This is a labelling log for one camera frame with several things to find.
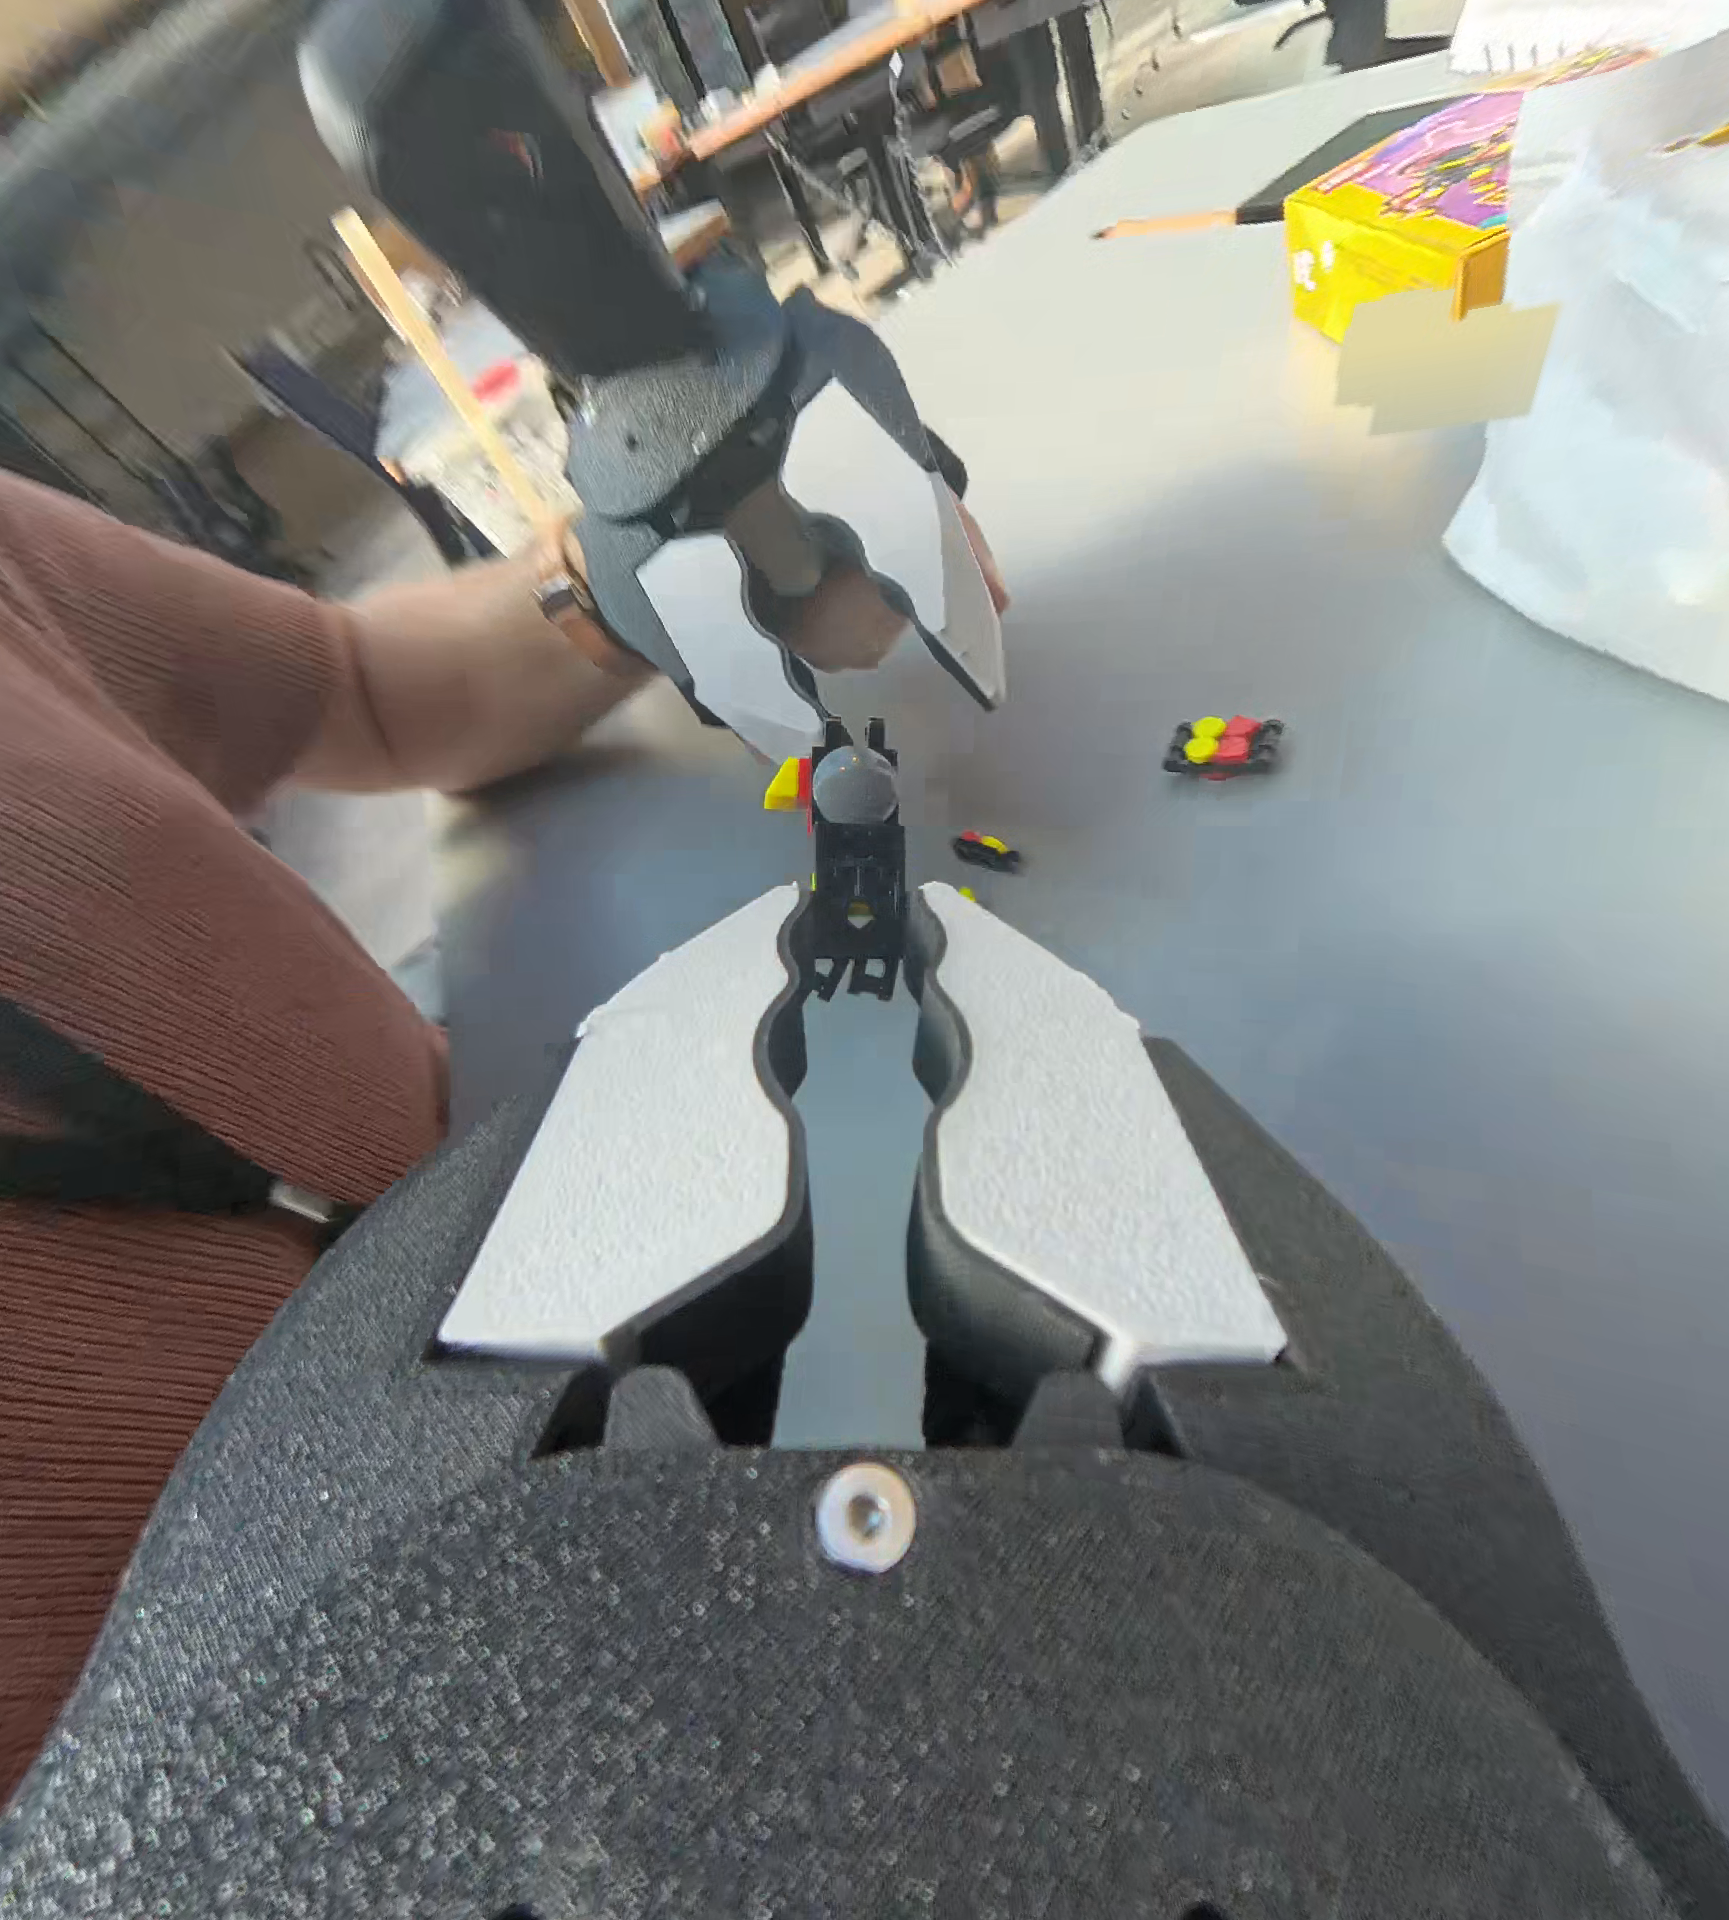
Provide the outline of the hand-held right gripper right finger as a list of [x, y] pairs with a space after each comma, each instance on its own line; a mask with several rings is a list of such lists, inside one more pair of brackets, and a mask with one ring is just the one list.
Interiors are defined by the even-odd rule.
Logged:
[[1276, 1362], [1278, 1306], [1134, 1009], [948, 885], [912, 893], [912, 1314], [982, 1383]]

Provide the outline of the black red yellow lego build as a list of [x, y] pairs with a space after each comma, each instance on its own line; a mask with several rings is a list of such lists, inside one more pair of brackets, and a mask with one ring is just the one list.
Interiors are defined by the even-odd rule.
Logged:
[[814, 754], [777, 758], [762, 807], [796, 807], [814, 832], [802, 902], [781, 924], [796, 1001], [814, 992], [890, 1001], [920, 945], [912, 945], [897, 743], [883, 716], [866, 716], [866, 731], [826, 716]]

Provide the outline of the colourful cardboard lego box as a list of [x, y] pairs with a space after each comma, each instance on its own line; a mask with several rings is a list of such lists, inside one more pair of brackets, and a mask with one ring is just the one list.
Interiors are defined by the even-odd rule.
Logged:
[[1511, 236], [1597, 154], [1729, 144], [1729, 7], [1541, 7], [1551, 35], [1453, 35], [1457, 90], [1367, 111], [1278, 186], [1291, 312], [1322, 343], [1392, 291], [1500, 308]]

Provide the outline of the long wood edged desk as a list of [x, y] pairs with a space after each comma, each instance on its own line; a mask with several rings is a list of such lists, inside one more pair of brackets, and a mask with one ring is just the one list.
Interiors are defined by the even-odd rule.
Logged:
[[912, 274], [954, 256], [954, 227], [997, 227], [997, 144], [1030, 123], [1047, 179], [1106, 148], [1106, 7], [859, 7], [814, 28], [718, 103], [650, 123], [640, 192], [718, 192], [769, 163], [815, 267], [826, 207], [883, 236]]

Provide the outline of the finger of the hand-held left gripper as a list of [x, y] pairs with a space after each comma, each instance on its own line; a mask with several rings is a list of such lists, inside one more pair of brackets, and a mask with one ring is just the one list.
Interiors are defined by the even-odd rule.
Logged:
[[718, 716], [748, 754], [796, 758], [826, 736], [826, 705], [753, 621], [753, 585], [725, 533], [652, 548], [640, 561], [640, 588], [688, 678], [696, 713]]
[[781, 497], [830, 543], [982, 705], [1006, 705], [1006, 610], [938, 472], [926, 472], [849, 384], [802, 397]]

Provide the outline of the person's left forearm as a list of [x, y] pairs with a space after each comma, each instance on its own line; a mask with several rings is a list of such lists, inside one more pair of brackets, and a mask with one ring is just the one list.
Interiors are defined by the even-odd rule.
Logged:
[[541, 570], [578, 570], [571, 533], [427, 585], [328, 607], [331, 682], [294, 771], [328, 798], [468, 798], [571, 754], [598, 716], [652, 682], [594, 669], [536, 607]]

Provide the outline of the person's left hand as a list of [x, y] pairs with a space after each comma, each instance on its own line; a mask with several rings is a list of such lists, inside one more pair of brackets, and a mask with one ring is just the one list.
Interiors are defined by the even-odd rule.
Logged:
[[897, 653], [912, 610], [897, 610], [866, 570], [830, 561], [815, 588], [781, 599], [777, 633], [814, 678], [866, 678]]

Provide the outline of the black red yellow brick plate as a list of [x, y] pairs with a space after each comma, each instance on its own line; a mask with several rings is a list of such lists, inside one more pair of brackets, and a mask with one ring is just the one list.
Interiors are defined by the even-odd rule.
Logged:
[[1235, 783], [1235, 772], [1270, 772], [1278, 758], [1291, 722], [1278, 716], [1185, 716], [1175, 722], [1163, 772], [1182, 783]]

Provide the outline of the torn printed white paper bag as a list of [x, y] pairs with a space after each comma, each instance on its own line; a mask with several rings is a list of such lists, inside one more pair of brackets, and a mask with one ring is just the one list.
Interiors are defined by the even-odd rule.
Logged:
[[1532, 623], [1729, 705], [1729, 7], [1520, 90], [1511, 308], [1535, 397], [1485, 428], [1443, 555]]

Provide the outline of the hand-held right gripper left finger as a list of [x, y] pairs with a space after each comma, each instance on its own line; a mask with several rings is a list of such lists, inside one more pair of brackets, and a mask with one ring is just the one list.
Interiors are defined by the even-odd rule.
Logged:
[[802, 973], [781, 885], [608, 992], [443, 1314], [443, 1350], [742, 1381], [814, 1314]]

